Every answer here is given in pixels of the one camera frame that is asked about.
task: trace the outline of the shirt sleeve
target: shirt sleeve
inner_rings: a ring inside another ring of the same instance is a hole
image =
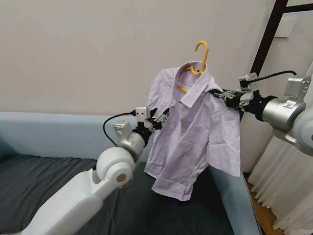
[[[150,110],[157,108],[155,117],[169,108],[171,90],[177,70],[178,68],[161,70],[146,92],[147,107]]]
[[[210,122],[208,162],[232,176],[240,176],[239,112],[223,109]]]

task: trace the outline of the white curtain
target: white curtain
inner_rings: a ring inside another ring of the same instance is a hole
[[[313,74],[313,62],[307,74]],[[313,83],[305,102],[312,106]],[[313,157],[273,137],[248,181],[258,202],[276,215],[274,229],[287,235],[313,233]]]

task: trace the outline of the black cable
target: black cable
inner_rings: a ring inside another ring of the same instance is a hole
[[[262,80],[268,79],[268,78],[270,78],[270,77],[278,76],[278,75],[285,74],[285,73],[292,73],[293,75],[297,75],[297,73],[296,73],[295,71],[287,70],[287,71],[282,71],[282,72],[273,73],[273,74],[267,75],[267,76],[265,76],[265,77],[259,77],[259,78],[254,79],[254,80],[247,81],[247,83],[250,84],[250,83],[252,83],[252,82],[262,81]]]
[[[116,146],[116,143],[108,136],[107,132],[106,132],[106,124],[108,121],[110,121],[113,118],[119,117],[119,116],[124,116],[124,115],[134,115],[134,111],[129,112],[129,113],[122,113],[122,114],[118,114],[115,116],[112,116],[110,118],[108,118],[104,123],[103,123],[103,132],[106,135],[106,137],[108,137],[108,139]]]

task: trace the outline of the silver cylinder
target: silver cylinder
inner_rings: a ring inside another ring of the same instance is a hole
[[[289,105],[286,101],[272,99],[263,110],[262,119],[273,128],[286,132],[291,130],[294,120],[305,110],[305,106],[304,102]]]
[[[134,161],[137,162],[145,147],[145,140],[140,134],[132,132],[127,139],[120,140],[116,146],[125,148],[129,151]]]

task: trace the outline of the wooden floor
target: wooden floor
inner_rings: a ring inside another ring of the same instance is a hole
[[[253,185],[249,184],[248,182],[247,184],[250,190],[253,187]],[[259,223],[262,229],[264,230],[264,232],[266,233],[266,235],[284,235],[282,230],[280,229],[274,230],[272,228],[272,224],[276,220],[276,216],[271,212],[270,209],[267,209],[266,207],[262,207],[260,203],[257,203],[257,201],[254,199],[254,196],[256,193],[250,192],[250,194],[252,197],[254,208],[256,210],[256,213],[259,219]]]

